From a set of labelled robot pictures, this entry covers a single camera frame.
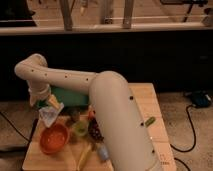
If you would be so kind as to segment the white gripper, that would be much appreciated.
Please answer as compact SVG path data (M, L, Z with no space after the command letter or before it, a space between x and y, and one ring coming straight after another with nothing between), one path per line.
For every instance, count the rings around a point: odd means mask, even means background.
M53 94L51 94L51 89L50 89L49 85L47 85L42 90L29 88L28 91L30 94L29 102L30 102L31 106L34 106L37 101L44 101L48 98L47 104L52 106L56 110L62 109L64 107L64 105L62 103L60 103Z

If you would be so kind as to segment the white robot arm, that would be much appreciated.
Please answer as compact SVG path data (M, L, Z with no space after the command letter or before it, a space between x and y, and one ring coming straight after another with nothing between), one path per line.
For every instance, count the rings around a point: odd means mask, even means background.
M47 99L52 85L88 95L114 171L163 171L133 92L119 73L52 69L40 54L17 63L14 72L27 82L31 104Z

